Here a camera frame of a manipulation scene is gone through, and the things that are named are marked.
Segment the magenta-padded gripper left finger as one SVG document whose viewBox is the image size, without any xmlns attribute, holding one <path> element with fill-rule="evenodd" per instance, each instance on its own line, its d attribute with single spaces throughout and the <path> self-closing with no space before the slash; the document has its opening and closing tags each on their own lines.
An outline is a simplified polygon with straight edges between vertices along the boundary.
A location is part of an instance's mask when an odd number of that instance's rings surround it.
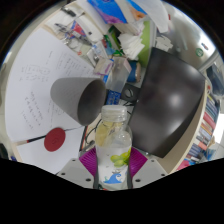
<svg viewBox="0 0 224 224">
<path fill-rule="evenodd" d="M 69 160 L 58 176 L 84 188 L 96 188 L 98 184 L 96 149 L 92 148 L 79 158 Z"/>
</svg>

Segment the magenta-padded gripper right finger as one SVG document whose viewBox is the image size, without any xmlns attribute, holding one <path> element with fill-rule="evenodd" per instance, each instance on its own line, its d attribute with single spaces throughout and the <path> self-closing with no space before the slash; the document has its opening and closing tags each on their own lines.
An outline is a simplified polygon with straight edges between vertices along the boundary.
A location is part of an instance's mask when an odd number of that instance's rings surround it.
<svg viewBox="0 0 224 224">
<path fill-rule="evenodd" d="M 167 172 L 156 159 L 146 157 L 135 148 L 131 149 L 127 177 L 129 189 L 144 187 L 166 175 Z"/>
</svg>

